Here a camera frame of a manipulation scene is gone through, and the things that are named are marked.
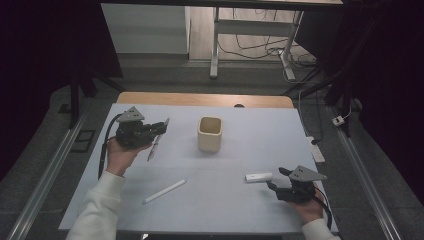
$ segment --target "white sleeve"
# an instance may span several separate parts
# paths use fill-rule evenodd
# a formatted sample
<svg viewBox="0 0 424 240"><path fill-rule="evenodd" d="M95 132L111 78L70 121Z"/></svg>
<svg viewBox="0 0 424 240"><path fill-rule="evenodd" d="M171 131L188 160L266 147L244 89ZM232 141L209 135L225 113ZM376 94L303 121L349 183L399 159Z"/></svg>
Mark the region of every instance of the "white sleeve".
<svg viewBox="0 0 424 240"><path fill-rule="evenodd" d="M306 240L340 240L331 234L323 218L309 222L302 227Z"/></svg>
<svg viewBox="0 0 424 240"><path fill-rule="evenodd" d="M84 197L80 214L66 239L115 239L125 178L104 171Z"/></svg>

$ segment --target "beige cup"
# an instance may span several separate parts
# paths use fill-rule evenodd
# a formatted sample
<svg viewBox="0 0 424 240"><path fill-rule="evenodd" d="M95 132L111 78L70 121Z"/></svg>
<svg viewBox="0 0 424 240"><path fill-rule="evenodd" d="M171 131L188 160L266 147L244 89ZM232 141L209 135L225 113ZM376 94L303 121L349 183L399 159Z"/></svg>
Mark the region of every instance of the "beige cup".
<svg viewBox="0 0 424 240"><path fill-rule="evenodd" d="M222 120L217 117L202 117L197 128L199 149L218 152L221 148Z"/></svg>

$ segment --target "hand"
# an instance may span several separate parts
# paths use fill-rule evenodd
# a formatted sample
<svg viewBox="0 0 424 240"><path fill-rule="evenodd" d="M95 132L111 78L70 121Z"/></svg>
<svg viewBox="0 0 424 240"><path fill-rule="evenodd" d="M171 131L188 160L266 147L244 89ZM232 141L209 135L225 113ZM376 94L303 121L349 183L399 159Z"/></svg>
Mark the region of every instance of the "hand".
<svg viewBox="0 0 424 240"><path fill-rule="evenodd" d="M151 146L152 143L136 149L123 148L115 138L110 139L107 143L108 161L106 171L122 177L127 168L133 163L137 154Z"/></svg>
<svg viewBox="0 0 424 240"><path fill-rule="evenodd" d="M315 191L315 196L323 201L323 196L319 191ZM323 217L322 206L313 199L305 203L287 203L299 213L305 224Z"/></svg>

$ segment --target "white stick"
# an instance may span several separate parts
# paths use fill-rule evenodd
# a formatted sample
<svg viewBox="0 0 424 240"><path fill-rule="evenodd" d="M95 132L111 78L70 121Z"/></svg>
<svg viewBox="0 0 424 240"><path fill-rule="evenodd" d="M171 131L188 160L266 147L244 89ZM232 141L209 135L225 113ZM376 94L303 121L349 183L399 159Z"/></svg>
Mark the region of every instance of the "white stick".
<svg viewBox="0 0 424 240"><path fill-rule="evenodd" d="M154 200L154 199L156 199L156 198L158 198L158 197L162 196L163 194L168 193L168 192L170 192L170 191L174 190L175 188L177 188L177 187L179 187L179 186L183 185L183 184L184 184L184 183L186 183L186 182L187 182L187 181L186 181L185 179L183 179L183 180L181 180L181 181L179 181L179 182L175 183L174 185L169 186L169 187L165 188L164 190L162 190L162 191L160 191L160 192L158 192L158 193L153 194L152 196L150 196L150 197L148 197L148 198L144 199L144 200L143 200L143 204L146 204L146 203L148 203L148 202L150 202L150 201L152 201L152 200Z"/></svg>

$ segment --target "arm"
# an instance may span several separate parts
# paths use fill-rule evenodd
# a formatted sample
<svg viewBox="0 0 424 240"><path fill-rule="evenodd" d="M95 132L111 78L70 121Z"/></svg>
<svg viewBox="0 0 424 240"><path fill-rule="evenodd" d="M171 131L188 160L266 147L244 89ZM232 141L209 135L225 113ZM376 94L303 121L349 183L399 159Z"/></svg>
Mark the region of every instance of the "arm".
<svg viewBox="0 0 424 240"><path fill-rule="evenodd" d="M318 191L315 192L315 196L322 201L323 196L321 193ZM305 223L302 227L302 232L307 240L340 240L339 237L334 236L328 229L323 219L323 209L316 201L310 200L306 203L288 202L288 204L299 213Z"/></svg>
<svg viewBox="0 0 424 240"><path fill-rule="evenodd" d="M121 203L123 177L138 152L151 144L137 149L124 149L115 139L108 142L108 162L98 183L84 197L80 214L66 239L115 239L117 215Z"/></svg>

